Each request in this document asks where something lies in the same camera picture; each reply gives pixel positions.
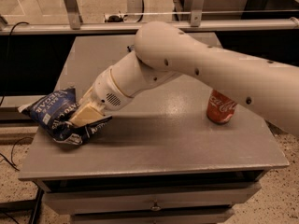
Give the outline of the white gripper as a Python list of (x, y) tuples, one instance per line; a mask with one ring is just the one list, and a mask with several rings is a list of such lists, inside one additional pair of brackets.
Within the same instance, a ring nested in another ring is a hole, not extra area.
[(70, 118), (70, 122), (82, 127), (86, 124), (98, 121), (104, 116), (101, 110), (97, 110), (92, 105), (87, 105), (96, 101), (105, 107), (105, 110), (117, 111), (129, 105), (133, 99), (126, 96), (118, 88), (112, 76), (112, 67), (102, 72), (79, 100), (81, 106)]

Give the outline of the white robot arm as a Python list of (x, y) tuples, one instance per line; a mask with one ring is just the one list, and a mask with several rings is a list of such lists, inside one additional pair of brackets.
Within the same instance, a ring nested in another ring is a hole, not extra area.
[(119, 110), (140, 92), (179, 75), (213, 90), (294, 136), (299, 135), (299, 68), (210, 47), (161, 21), (144, 24), (134, 50), (102, 72), (78, 103), (78, 127)]

